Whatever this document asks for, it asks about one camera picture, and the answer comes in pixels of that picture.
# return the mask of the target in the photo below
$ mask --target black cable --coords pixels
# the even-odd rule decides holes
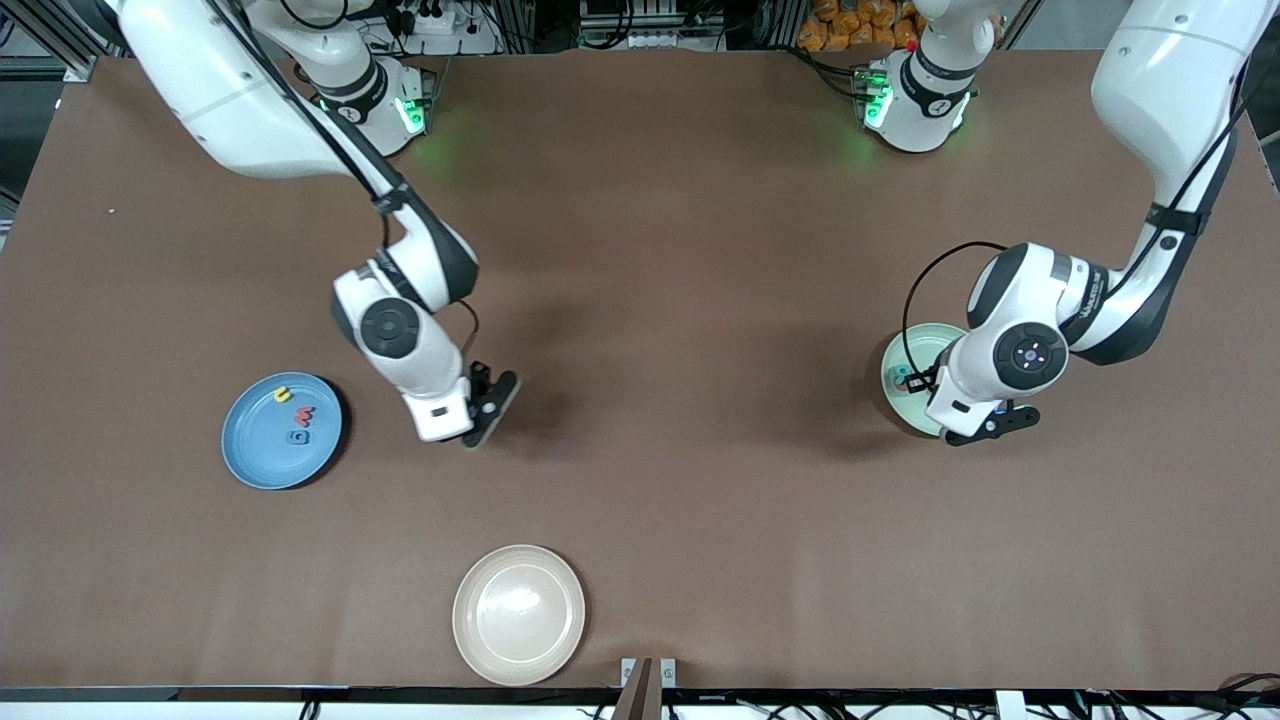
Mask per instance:
[[[1275,46],[1271,50],[1271,55],[1267,58],[1267,64],[1266,67],[1262,68],[1262,74],[1258,76],[1257,82],[1253,83],[1253,88],[1249,90],[1248,94],[1239,97],[1235,110],[1233,110],[1230,117],[1228,117],[1226,119],[1226,127],[1222,128],[1222,132],[1217,133],[1217,137],[1213,138],[1213,142],[1208,145],[1208,150],[1206,150],[1204,154],[1201,155],[1199,161],[1197,161],[1196,165],[1192,168],[1192,172],[1187,174],[1187,179],[1183,181],[1181,187],[1179,187],[1178,192],[1174,193],[1172,202],[1169,204],[1170,210],[1178,210],[1178,204],[1181,202],[1183,196],[1187,195],[1187,191],[1190,188],[1192,182],[1194,182],[1196,177],[1199,176],[1201,170],[1204,169],[1204,164],[1208,163],[1210,158],[1213,156],[1213,152],[1217,151],[1217,146],[1221,145],[1222,141],[1226,140],[1229,135],[1231,135],[1231,128],[1235,127],[1235,123],[1238,123],[1240,118],[1244,117],[1244,111],[1248,104],[1253,100],[1253,97],[1258,94],[1258,91],[1262,90],[1263,81],[1267,79],[1267,76],[1270,76],[1271,70],[1275,68],[1276,58],[1280,56],[1276,54],[1277,50],[1280,50],[1280,45]],[[1244,68],[1240,68],[1239,87],[1243,86],[1244,86]],[[1107,293],[1102,296],[1103,301],[1111,300],[1111,296],[1120,292],[1120,288],[1124,287],[1126,282],[1129,282],[1129,278],[1132,278],[1134,272],[1137,272],[1138,266],[1142,265],[1142,261],[1147,259],[1147,254],[1149,254],[1151,250],[1156,246],[1156,241],[1160,240],[1161,229],[1162,228],[1156,228],[1156,233],[1151,236],[1151,240],[1147,241],[1147,245],[1142,247],[1142,251],[1138,252],[1138,256],[1134,258],[1133,263],[1129,264],[1129,269],[1126,269],[1124,275],[1120,277],[1120,282],[1117,282],[1115,287],[1108,290]]]
[[[768,29],[764,31],[763,38],[760,36],[755,35],[755,28],[754,27],[751,28],[751,40],[755,42],[756,46],[762,46],[764,44],[773,42],[773,33],[777,32],[778,27],[782,24],[782,13],[778,10],[780,3],[781,3],[781,0],[773,0],[773,3],[771,3],[768,5],[769,6],[769,12],[773,14],[773,17],[769,19],[769,27],[768,27]],[[764,5],[764,3],[760,3],[759,6],[764,8],[765,5]],[[756,17],[760,15],[759,10],[756,10],[755,15]]]
[[[512,46],[521,47],[518,42],[511,41],[512,36],[524,40],[529,44],[536,42],[536,40],[534,40],[532,37],[520,35],[518,31],[513,29],[508,31],[506,26],[498,22],[498,18],[493,15],[493,12],[489,9],[489,5],[486,5],[485,3],[480,3],[480,12],[484,13],[485,20],[489,22],[490,27],[493,27],[494,35],[502,33],[502,41],[507,45],[506,47],[507,55],[512,54],[511,53]]]
[[[863,715],[863,720],[872,720],[872,717],[879,715],[881,711],[888,710],[888,706],[897,705],[899,701],[886,702],[884,705],[873,707],[867,715]]]
[[[1221,688],[1217,689],[1217,692],[1220,692],[1220,693],[1235,692],[1235,691],[1238,691],[1240,688],[1245,688],[1245,687],[1252,685],[1253,683],[1258,683],[1261,680],[1280,680],[1280,674],[1276,674],[1276,673],[1253,673],[1252,675],[1245,675],[1244,678],[1242,678],[1242,679],[1239,679],[1239,680],[1236,680],[1236,682],[1234,682],[1231,684],[1222,685]]]
[[[906,351],[906,363],[911,365],[911,372],[915,374],[920,374],[920,369],[915,366],[915,359],[911,357],[911,346],[910,343],[906,342],[906,320],[908,320],[908,313],[911,311],[911,299],[915,297],[915,288],[920,287],[920,282],[924,279],[925,275],[929,274],[929,270],[938,266],[938,263],[942,263],[943,260],[955,255],[956,252],[960,252],[961,250],[968,250],[970,247],[989,247],[991,250],[998,250],[1001,252],[1009,250],[1004,245],[997,245],[995,242],[987,242],[983,240],[975,240],[973,242],[961,242],[960,245],[952,247],[951,250],[947,250],[942,255],[938,255],[937,258],[933,259],[932,263],[925,265],[924,269],[920,270],[920,274],[915,277],[915,282],[911,283],[911,290],[906,292],[906,302],[902,304],[902,350]]]
[[[1115,694],[1107,693],[1107,705],[1111,706],[1112,720],[1129,720],[1129,716],[1125,715],[1124,708],[1120,707],[1119,702],[1116,702]]]
[[[1147,707],[1146,705],[1139,705],[1137,702],[1128,701],[1128,700],[1125,700],[1125,702],[1128,702],[1129,705],[1137,707],[1138,712],[1142,712],[1143,715],[1151,717],[1151,720],[1165,720],[1165,717],[1162,715],[1160,715],[1155,710]]]
[[[0,47],[4,47],[9,44],[9,40],[13,38],[13,31],[18,27],[18,20],[5,17],[4,14],[0,14],[0,19],[5,20],[3,24],[9,26],[9,32],[4,35],[4,40],[0,40]]]
[[[819,63],[818,60],[814,59],[813,54],[810,54],[808,50],[804,50],[803,47],[792,47],[790,45],[771,45],[765,50],[782,50],[783,53],[788,53],[792,56],[797,58],[801,63],[805,63],[806,65],[812,67],[815,70],[820,69],[820,70],[828,72],[831,74],[845,76],[845,77],[854,77],[854,70],[852,69],[850,69],[850,68],[837,68],[836,65],[828,65],[827,63]]]
[[[792,707],[795,707],[800,712],[804,712],[805,716],[809,717],[809,720],[818,720],[818,716],[814,715],[813,712],[809,712],[803,705],[795,705],[790,702],[787,705],[780,705],[778,708],[771,712],[769,716],[765,717],[764,720],[780,720],[782,717],[782,714]]]
[[[621,45],[622,41],[626,40],[628,35],[631,35],[631,27],[636,19],[635,0],[621,0],[621,1],[626,4],[618,9],[618,27],[617,29],[613,31],[612,33],[613,37],[607,40],[603,45],[591,45],[585,40],[580,40],[579,42],[581,42],[582,47],[590,47],[591,50],[611,50]],[[626,20],[626,28],[622,27],[623,20]]]
[[[228,32],[230,32],[236,37],[237,42],[241,44],[241,47],[243,47],[244,51],[248,53],[255,61],[257,61],[262,72],[265,72],[268,78],[271,79],[271,82],[275,85],[276,91],[280,92],[280,95],[285,99],[285,101],[292,102],[297,108],[298,113],[302,114],[302,118],[311,126],[312,129],[316,131],[316,133],[320,136],[324,143],[329,146],[329,150],[332,150],[334,155],[337,155],[338,160],[343,164],[344,168],[347,168],[351,176],[356,178],[356,182],[358,182],[360,186],[365,188],[365,192],[369,193],[369,200],[371,202],[376,202],[378,192],[374,191],[372,183],[369,182],[369,178],[366,178],[365,174],[360,170],[360,167],[351,158],[347,150],[338,143],[337,138],[329,135],[329,131],[323,124],[320,124],[320,120],[317,120],[314,115],[311,115],[311,111],[307,110],[307,106],[303,102],[302,97],[300,97],[296,92],[293,92],[293,88],[289,87],[289,83],[285,82],[284,77],[282,77],[279,70],[276,70],[275,63],[266,56],[266,53],[262,50],[262,46],[257,44],[257,40],[252,36],[252,33],[248,33],[247,36],[246,33],[242,33],[238,29],[236,22],[230,18],[230,15],[227,14],[227,10],[224,10],[223,6],[216,0],[205,0],[205,5],[210,10],[212,10],[212,13],[218,15],[218,18],[227,26]],[[247,18],[242,17],[242,22],[244,23],[246,28],[250,27]]]
[[[809,54],[808,50],[803,50],[800,47],[791,47],[790,45],[773,45],[773,46],[769,46],[769,50],[782,50],[782,51],[790,54],[791,56],[799,59],[801,63],[809,65],[810,68],[813,68],[813,70],[815,73],[818,73],[818,77],[822,79],[822,82],[826,83],[826,86],[829,87],[831,90],[836,91],[837,95],[842,95],[845,97],[851,97],[854,100],[870,100],[870,99],[874,97],[874,95],[870,95],[868,92],[854,92],[851,90],[841,87],[835,81],[832,81],[829,77],[827,77],[827,76],[823,74],[823,73],[831,73],[833,76],[840,76],[842,78],[852,78],[854,77],[854,70],[852,69],[849,69],[849,68],[837,68],[836,65],[828,65],[826,63],[819,63],[818,60],[815,60],[813,58],[813,55]]]
[[[476,336],[480,334],[480,315],[466,300],[458,300],[458,305],[466,307],[467,313],[471,313],[471,334],[467,336],[467,341],[462,343],[462,357],[466,357],[467,354],[471,352],[471,346],[476,342]]]
[[[302,703],[302,712],[298,712],[298,720],[316,720],[320,717],[320,701],[308,700]]]
[[[351,10],[351,5],[348,4],[348,0],[342,0],[342,13],[339,13],[338,17],[334,18],[332,23],[317,26],[317,24],[308,23],[307,20],[303,20],[302,18],[300,18],[298,14],[293,12],[293,8],[289,8],[289,0],[280,0],[280,5],[284,8],[284,12],[288,13],[289,17],[294,19],[294,22],[297,22],[302,27],[308,27],[311,29],[333,29],[333,28],[338,27],[338,23],[340,23],[343,19],[346,19],[347,13]]]

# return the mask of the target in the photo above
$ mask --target plate rim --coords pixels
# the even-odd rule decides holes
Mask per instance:
[[[467,612],[465,611],[466,607],[463,607],[465,602],[463,591],[467,589],[467,585],[475,582],[475,578],[479,577],[479,574],[485,569],[488,564],[493,562],[495,556],[520,552],[520,551],[531,551],[535,555],[541,555],[543,559],[549,560],[552,564],[557,564],[563,568],[563,570],[567,573],[567,577],[572,579],[571,587],[567,588],[566,596],[568,600],[568,607],[571,611],[573,611],[573,618],[570,621],[570,637],[566,638],[563,643],[563,646],[567,648],[564,657],[559,660],[550,670],[545,673],[539,673],[538,676],[530,676],[529,679],[521,679],[520,682],[509,682],[511,676],[508,676],[507,679],[495,678],[477,666],[480,664],[462,646],[462,633],[460,632],[462,630],[462,628],[460,625],[466,624],[465,618]],[[568,561],[564,560],[564,557],[562,557],[558,552],[548,547],[543,547],[540,544],[532,544],[532,543],[507,544],[492,550],[486,552],[484,557],[476,560],[475,564],[472,564],[471,568],[467,569],[466,575],[462,577],[462,582],[458,583],[458,589],[453,593],[453,609],[451,618],[451,624],[453,628],[453,644],[454,647],[458,648],[458,655],[462,656],[462,661],[467,664],[467,667],[470,667],[472,673],[480,675],[485,680],[508,688],[527,687],[535,683],[540,683],[550,678],[552,675],[559,673],[561,670],[564,669],[566,665],[568,665],[568,661],[573,659],[573,655],[577,653],[579,647],[581,647],[582,644],[582,634],[586,632],[586,612],[588,612],[586,593],[582,591],[582,579],[577,577],[577,573],[573,570],[573,566],[570,565]],[[518,675],[518,673],[520,669],[517,667],[512,670],[511,675]]]
[[[328,391],[329,397],[333,400],[334,405],[338,406],[338,413],[339,413],[338,437],[334,441],[333,448],[329,450],[329,455],[325,457],[325,461],[321,462],[320,466],[316,468],[315,471],[310,473],[307,477],[302,478],[301,480],[298,480],[296,483],[289,483],[287,486],[280,486],[280,487],[268,487],[268,486],[264,486],[261,483],[252,482],[252,480],[244,478],[243,475],[241,475],[236,470],[236,468],[232,465],[230,457],[228,457],[228,452],[227,452],[228,445],[229,445],[228,443],[228,430],[229,430],[229,425],[230,425],[230,421],[232,421],[232,414],[241,405],[241,402],[243,402],[244,398],[250,397],[250,393],[252,393],[255,391],[255,388],[257,388],[259,386],[273,384],[275,382],[280,382],[280,378],[298,377],[298,375],[302,375],[305,378],[310,378],[312,380],[319,382],[320,387],[323,387],[324,389]],[[342,445],[346,441],[347,429],[348,429],[347,405],[343,401],[342,395],[338,392],[338,387],[335,384],[333,384],[326,378],[324,378],[321,375],[317,375],[315,373],[306,373],[306,372],[302,372],[302,370],[282,370],[279,373],[273,373],[270,375],[266,375],[265,378],[260,378],[260,379],[255,380],[248,387],[246,387],[244,391],[239,393],[239,396],[236,397],[236,400],[232,402],[230,407],[227,409],[227,415],[223,418],[223,430],[221,430],[221,433],[219,433],[218,443],[219,443],[219,451],[221,452],[221,456],[223,456],[223,465],[227,468],[227,471],[229,471],[232,474],[232,477],[234,477],[237,480],[239,480],[241,483],[243,483],[243,484],[246,484],[246,486],[248,486],[248,487],[251,487],[253,489],[260,489],[260,491],[266,491],[266,492],[276,492],[276,491],[292,489],[292,488],[303,486],[303,484],[314,480],[319,475],[321,475],[325,470],[328,470],[329,466],[333,464],[334,457],[337,457],[339,455],[339,450],[342,448]]]
[[[955,342],[956,340],[960,340],[961,337],[964,337],[966,334],[966,332],[963,328],[959,328],[959,327],[952,325],[950,323],[916,323],[914,325],[910,325],[906,329],[911,331],[914,328],[925,328],[925,327],[928,327],[928,328],[942,328],[942,329],[947,331],[947,334],[950,334],[950,332],[957,333],[956,337],[952,338],[950,342]],[[906,346],[906,338],[904,337],[902,331],[897,331],[896,333],[893,333],[893,337],[890,338],[888,345],[884,346],[883,355],[881,355],[881,391],[884,393],[884,401],[890,404],[890,407],[893,409],[893,413],[896,413],[897,416],[904,423],[906,423],[908,425],[910,425],[911,429],[914,429],[914,430],[916,430],[919,433],[924,433],[925,436],[931,436],[931,437],[937,436],[938,433],[942,432],[942,425],[934,423],[933,420],[929,420],[931,427],[932,425],[937,425],[937,428],[933,429],[932,432],[929,429],[925,429],[925,428],[922,428],[922,427],[916,425],[910,419],[908,419],[906,415],[904,415],[901,411],[899,411],[897,405],[895,405],[895,402],[893,402],[893,396],[890,395],[890,387],[891,387],[891,384],[890,384],[888,377],[887,377],[887,373],[888,373],[887,360],[888,360],[890,352],[893,350],[895,346],[897,346],[899,348],[904,348]],[[904,355],[906,354],[905,350],[899,350],[899,351],[902,352]]]

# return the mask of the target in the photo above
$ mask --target beige plate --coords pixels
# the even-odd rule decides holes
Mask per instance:
[[[485,555],[453,600],[453,641],[481,678],[531,685],[568,662],[582,639],[586,600],[561,556],[512,544]]]

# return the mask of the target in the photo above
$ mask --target brown tabletop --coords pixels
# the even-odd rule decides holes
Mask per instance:
[[[1093,114],[1096,63],[996,54],[956,137],[910,156],[785,55],[456,61],[396,164],[480,254],[475,355],[526,383],[467,454],[420,443],[329,318],[379,238],[358,186],[232,174],[104,60],[0,255],[0,684],[483,685],[449,609],[508,543],[586,588],[552,685],[639,653],[703,687],[1280,665],[1280,202],[1251,140],[1152,352],[1073,361],[1038,428],[963,450],[882,407],[879,350],[942,250],[1128,258],[1152,183]],[[914,318],[961,323],[987,258]],[[349,448],[250,489],[223,416],[294,369],[349,396]]]

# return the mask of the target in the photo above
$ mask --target green led light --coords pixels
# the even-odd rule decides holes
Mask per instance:
[[[884,122],[884,115],[888,113],[888,106],[893,102],[893,88],[886,87],[884,92],[881,92],[879,97],[872,100],[867,105],[867,124],[878,128]]]
[[[420,133],[426,127],[422,122],[422,111],[413,100],[401,100],[396,99],[396,109],[399,110],[401,120],[404,122],[404,129],[411,133]]]
[[[964,99],[960,100],[960,108],[956,109],[956,119],[951,123],[951,129],[956,129],[964,122],[964,106],[969,104],[970,97],[973,97],[972,92],[964,94]]]

